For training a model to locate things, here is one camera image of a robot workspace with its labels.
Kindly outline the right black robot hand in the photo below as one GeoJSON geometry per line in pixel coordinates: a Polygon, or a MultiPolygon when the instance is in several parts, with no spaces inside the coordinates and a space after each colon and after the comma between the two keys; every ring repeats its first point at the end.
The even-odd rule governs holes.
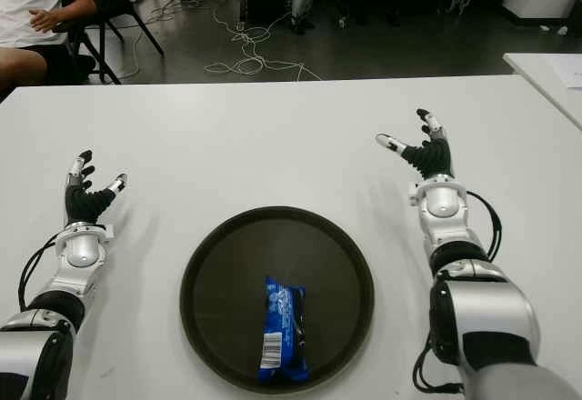
{"type": "Polygon", "coordinates": [[[384,133],[375,136],[376,142],[399,155],[424,179],[436,175],[453,177],[452,157],[445,128],[435,115],[426,109],[418,108],[416,115],[423,122],[421,130],[427,136],[427,140],[424,140],[422,145],[407,145],[392,135],[384,133]]]}

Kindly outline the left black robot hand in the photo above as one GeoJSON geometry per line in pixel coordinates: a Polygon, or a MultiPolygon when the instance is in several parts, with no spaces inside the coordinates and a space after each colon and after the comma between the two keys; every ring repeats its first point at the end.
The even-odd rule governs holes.
{"type": "Polygon", "coordinates": [[[71,165],[65,182],[65,226],[75,223],[96,224],[99,216],[113,203],[125,189],[128,176],[118,175],[105,188],[89,192],[92,185],[86,178],[95,167],[89,165],[93,157],[91,150],[79,154],[71,165]]]}

